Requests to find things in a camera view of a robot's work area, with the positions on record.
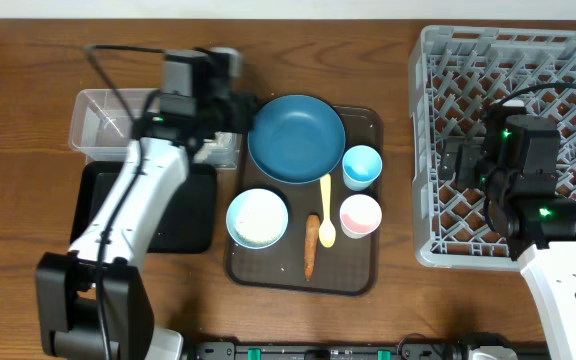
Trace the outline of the pink white cup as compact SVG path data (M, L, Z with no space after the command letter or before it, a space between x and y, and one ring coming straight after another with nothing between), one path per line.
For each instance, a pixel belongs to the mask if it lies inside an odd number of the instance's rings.
M360 239L371 234L382 221L379 203L364 194L352 195L344 200L339 214L342 232L352 239Z

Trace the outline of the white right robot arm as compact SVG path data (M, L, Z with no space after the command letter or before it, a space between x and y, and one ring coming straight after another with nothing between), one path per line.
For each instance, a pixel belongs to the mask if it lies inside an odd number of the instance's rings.
M482 140L448 139L439 176L484 196L535 301L551 358L576 359L576 202L556 192L561 135L547 118L501 108Z

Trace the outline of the clear plastic bin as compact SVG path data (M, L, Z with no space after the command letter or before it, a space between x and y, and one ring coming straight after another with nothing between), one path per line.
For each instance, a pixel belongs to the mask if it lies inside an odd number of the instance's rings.
M87 161L122 164L130 142L132 122L110 89L85 89L78 93L73 109L69 145L86 155ZM217 133L195 155L194 162L215 168L236 169L241 136Z

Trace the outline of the dark blue plate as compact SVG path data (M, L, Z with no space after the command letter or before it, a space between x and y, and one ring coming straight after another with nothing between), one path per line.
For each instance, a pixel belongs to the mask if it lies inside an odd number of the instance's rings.
M268 177L307 184L339 164L346 131L331 105L312 96L286 95L262 106L247 145L251 159Z

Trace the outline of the light blue rice bowl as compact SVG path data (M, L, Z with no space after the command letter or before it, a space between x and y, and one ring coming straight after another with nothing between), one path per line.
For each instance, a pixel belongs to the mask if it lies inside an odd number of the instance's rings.
M287 206L279 195L253 188L240 193L229 204L226 228L236 244L258 250L278 242L288 220Z

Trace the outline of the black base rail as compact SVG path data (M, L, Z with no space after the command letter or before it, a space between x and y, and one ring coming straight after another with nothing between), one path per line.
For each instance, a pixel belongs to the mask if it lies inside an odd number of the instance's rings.
M395 346L350 345L236 345L232 342L203 342L188 345L182 360L431 360L469 359L463 347L403 343Z

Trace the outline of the black tray bin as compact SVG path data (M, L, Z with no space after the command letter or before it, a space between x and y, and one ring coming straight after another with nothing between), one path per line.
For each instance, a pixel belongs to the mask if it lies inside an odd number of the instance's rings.
M120 162L95 161L82 171L70 235L75 241L88 227L122 168ZM209 249L217 200L217 172L207 164L193 164L179 186L153 235L150 253L199 254Z

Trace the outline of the brown serving tray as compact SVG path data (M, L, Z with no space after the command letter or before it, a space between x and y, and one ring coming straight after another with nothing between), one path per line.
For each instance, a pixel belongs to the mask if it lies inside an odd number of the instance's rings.
M311 214L322 214L320 186L317 182L303 185L278 182L267 177L245 155L240 162L237 191L263 188L275 192L287 206L288 225L283 236L264 249L248 249L228 239L224 266L231 280L246 286L342 296L360 296L370 291L377 277L379 232L361 239L351 239L343 233L339 209L354 192L345 186L341 167L331 173L331 180L331 220L336 241L330 248L317 247L313 275L307 279L306 220Z

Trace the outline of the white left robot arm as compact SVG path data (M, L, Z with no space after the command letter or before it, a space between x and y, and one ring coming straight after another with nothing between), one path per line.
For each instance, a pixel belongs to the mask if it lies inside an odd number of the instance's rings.
M121 171L96 216L65 254L35 271L41 346L66 359L179 359L183 337L159 327L141 277L167 206L193 154L218 132L245 134L259 108L251 93L193 98L152 91Z

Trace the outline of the light blue cup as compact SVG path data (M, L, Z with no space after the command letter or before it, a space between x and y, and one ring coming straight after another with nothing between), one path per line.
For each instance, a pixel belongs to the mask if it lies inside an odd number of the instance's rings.
M372 147L351 147L342 158L344 184L352 191L367 189L381 174L381 155Z

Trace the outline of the orange carrot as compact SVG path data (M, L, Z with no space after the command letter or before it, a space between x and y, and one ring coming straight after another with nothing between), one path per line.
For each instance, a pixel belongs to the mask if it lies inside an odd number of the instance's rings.
M306 221L304 240L304 276L307 281L310 281L314 274L319 227L319 217L316 214L309 215Z

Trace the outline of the yellow plastic spoon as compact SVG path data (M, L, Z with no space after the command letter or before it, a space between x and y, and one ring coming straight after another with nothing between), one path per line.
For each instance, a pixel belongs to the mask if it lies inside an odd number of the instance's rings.
M320 178L320 192L322 201L323 220L319 227L319 240L325 248L330 248L336 240L336 229L331 221L331 176L329 174Z

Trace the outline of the grey dishwasher rack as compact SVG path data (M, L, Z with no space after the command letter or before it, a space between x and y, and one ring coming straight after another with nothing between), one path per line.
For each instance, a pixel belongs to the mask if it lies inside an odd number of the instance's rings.
M489 103L526 87L529 113L556 121L562 140L559 194L576 201L576 31L425 27L409 58L409 113L414 127L414 246L427 267L515 271L503 237L489 230L484 196L444 180L448 140L480 140Z

